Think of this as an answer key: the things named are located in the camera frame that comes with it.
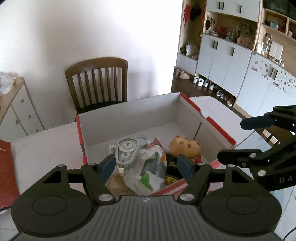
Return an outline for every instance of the red cloth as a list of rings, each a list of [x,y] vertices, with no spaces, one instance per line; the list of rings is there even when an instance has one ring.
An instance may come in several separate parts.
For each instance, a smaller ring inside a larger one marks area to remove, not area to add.
[[[184,9],[184,17],[183,17],[183,21],[185,20],[184,27],[186,26],[186,22],[190,18],[190,11],[191,11],[190,6],[186,5],[186,7]]]
[[[0,210],[11,207],[19,195],[10,142],[0,140]]]

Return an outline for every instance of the floor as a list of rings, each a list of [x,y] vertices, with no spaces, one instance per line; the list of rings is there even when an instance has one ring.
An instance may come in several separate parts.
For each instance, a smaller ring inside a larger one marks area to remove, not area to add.
[[[229,109],[231,109],[240,118],[245,119],[245,117],[240,112],[238,112],[233,107],[228,106],[224,99],[221,99],[220,97],[218,97],[216,95],[218,90],[219,89],[210,90],[209,88],[206,88],[204,86],[198,86],[197,84],[194,84],[191,79],[185,80],[185,79],[180,79],[180,78],[173,78],[171,93],[182,92],[188,97],[211,96],[211,97],[219,100],[222,104],[227,106]]]

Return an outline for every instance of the metal screw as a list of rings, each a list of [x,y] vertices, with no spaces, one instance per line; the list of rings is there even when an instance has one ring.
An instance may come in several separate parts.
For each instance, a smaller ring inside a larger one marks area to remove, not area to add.
[[[263,177],[265,174],[266,174],[266,171],[265,171],[265,170],[260,170],[260,171],[258,172],[258,176],[259,176],[259,177]]]
[[[113,196],[110,195],[110,194],[101,194],[99,196],[99,200],[102,201],[102,202],[109,202],[113,199]]]
[[[254,157],[256,157],[256,155],[257,155],[256,153],[251,153],[251,154],[249,155],[249,157],[250,157],[250,158],[254,158]]]
[[[184,193],[180,195],[180,199],[183,201],[192,201],[194,199],[194,196],[190,193]]]

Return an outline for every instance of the cabinet handle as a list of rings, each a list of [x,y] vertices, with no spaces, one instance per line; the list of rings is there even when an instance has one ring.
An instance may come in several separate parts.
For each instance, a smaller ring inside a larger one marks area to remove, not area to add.
[[[272,71],[271,71],[271,73],[270,73],[270,77],[272,76],[272,72],[274,71],[274,67],[272,67]]]
[[[277,73],[278,73],[278,70],[276,71],[276,74],[274,75],[274,80],[276,79],[276,75],[277,75]]]

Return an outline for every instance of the white box with red edge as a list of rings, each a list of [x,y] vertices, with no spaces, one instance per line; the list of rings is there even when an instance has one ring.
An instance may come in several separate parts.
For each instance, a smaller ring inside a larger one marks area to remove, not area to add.
[[[202,161],[216,160],[222,149],[236,143],[210,116],[183,93],[132,100],[77,116],[78,134],[84,149],[83,162],[99,163],[109,155],[109,145],[137,135],[169,145],[177,135],[202,147]]]

